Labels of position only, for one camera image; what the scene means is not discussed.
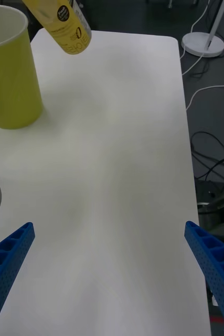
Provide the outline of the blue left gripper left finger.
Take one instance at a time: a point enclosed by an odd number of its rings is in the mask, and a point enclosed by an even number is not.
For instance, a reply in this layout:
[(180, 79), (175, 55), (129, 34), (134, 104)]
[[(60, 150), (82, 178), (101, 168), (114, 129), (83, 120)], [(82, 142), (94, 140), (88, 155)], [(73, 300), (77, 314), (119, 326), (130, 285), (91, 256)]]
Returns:
[(34, 239), (33, 223), (27, 222), (0, 242), (0, 312)]

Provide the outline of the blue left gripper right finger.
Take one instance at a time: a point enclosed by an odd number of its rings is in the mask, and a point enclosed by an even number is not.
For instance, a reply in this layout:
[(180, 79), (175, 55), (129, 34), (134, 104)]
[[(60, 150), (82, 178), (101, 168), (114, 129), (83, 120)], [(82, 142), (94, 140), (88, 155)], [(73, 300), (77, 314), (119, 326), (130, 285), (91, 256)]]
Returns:
[(224, 317), (224, 243), (191, 221), (184, 237)]

